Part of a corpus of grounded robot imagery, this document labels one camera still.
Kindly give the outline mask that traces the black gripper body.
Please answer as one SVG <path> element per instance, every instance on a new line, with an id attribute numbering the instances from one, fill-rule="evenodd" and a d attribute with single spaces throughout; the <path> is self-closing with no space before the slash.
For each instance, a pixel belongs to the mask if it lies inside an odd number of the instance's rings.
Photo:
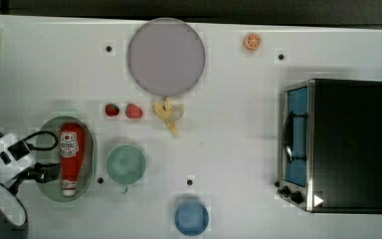
<path id="1" fill-rule="evenodd" d="M 48 183 L 59 178 L 61 165 L 59 163 L 43 164 L 37 162 L 33 167 L 29 167 L 15 177 L 14 183 L 9 187 L 9 191 L 16 195 L 19 186 L 25 180 L 34 180 L 38 183 Z"/>

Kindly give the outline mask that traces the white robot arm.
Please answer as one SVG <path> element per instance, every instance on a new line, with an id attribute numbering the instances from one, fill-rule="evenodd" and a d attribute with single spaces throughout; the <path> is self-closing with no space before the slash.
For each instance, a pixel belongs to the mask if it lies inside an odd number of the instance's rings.
<path id="1" fill-rule="evenodd" d="M 61 165 L 38 162 L 32 154 L 36 149 L 26 137 L 0 132 L 0 239 L 28 238 L 28 213 L 17 197 L 20 185 L 59 178 Z"/>

